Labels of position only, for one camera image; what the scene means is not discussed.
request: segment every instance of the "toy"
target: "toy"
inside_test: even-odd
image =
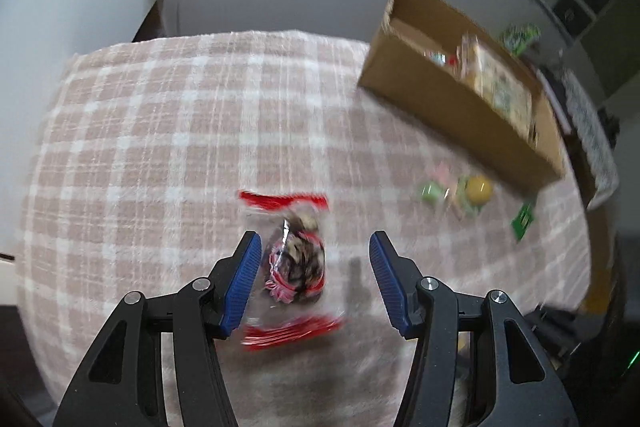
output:
[[[420,187],[422,201],[439,208],[450,203],[459,217],[478,215],[493,195],[494,186],[486,176],[460,176],[456,180],[443,163],[433,171],[432,179]]]

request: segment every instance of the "table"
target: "table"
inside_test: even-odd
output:
[[[242,426],[392,424],[414,343],[386,316],[368,261],[374,230],[455,291],[499,287],[522,312],[580,303],[590,248],[570,168],[540,193],[520,244],[510,221],[522,200],[500,183],[477,219],[437,216],[416,195],[429,172],[441,162],[483,169],[357,89],[366,53],[362,42],[243,32],[119,44],[71,61],[44,118],[16,252],[22,319],[54,399],[125,293],[172,293],[233,252],[245,227],[241,188],[327,195],[324,291],[347,318],[335,333],[277,349],[245,352],[237,335],[220,343]],[[168,340],[166,407],[178,426]],[[456,393],[452,423],[462,408]]]

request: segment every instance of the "packaged item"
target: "packaged item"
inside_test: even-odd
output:
[[[339,328],[342,313],[324,295],[321,220],[328,211],[326,198],[245,191],[239,198],[247,206],[247,229],[255,230],[263,245],[242,343],[248,349],[263,349]]]
[[[519,57],[540,42],[540,28],[532,23],[511,25],[500,34],[498,40],[513,55]]]
[[[424,56],[431,62],[445,68],[449,73],[456,75],[458,68],[458,58],[455,55],[447,55],[441,51],[425,50]]]
[[[533,207],[535,203],[532,201],[527,201],[520,208],[518,215],[511,221],[511,228],[513,228],[513,233],[516,235],[516,241],[519,243],[522,241],[525,232],[529,228],[529,225],[533,222]]]
[[[420,187],[420,199],[437,211],[452,207],[458,217],[477,216],[494,194],[492,182],[481,174],[455,177],[444,163]]]
[[[533,119],[531,93],[478,37],[465,34],[460,78],[529,140]]]

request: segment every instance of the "snack bag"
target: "snack bag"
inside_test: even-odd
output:
[[[247,304],[242,343],[264,349],[335,330],[342,314],[323,295],[325,252],[321,194],[263,196],[242,191],[247,229],[262,240],[262,261]]]

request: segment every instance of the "green light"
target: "green light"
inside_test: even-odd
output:
[[[640,355],[640,351],[637,351],[636,354],[634,355],[634,357],[631,359],[631,362],[629,362],[629,365],[627,365],[627,369],[629,369],[629,367],[631,367],[632,365],[634,365],[634,362],[636,361],[636,359],[638,358],[638,355]]]

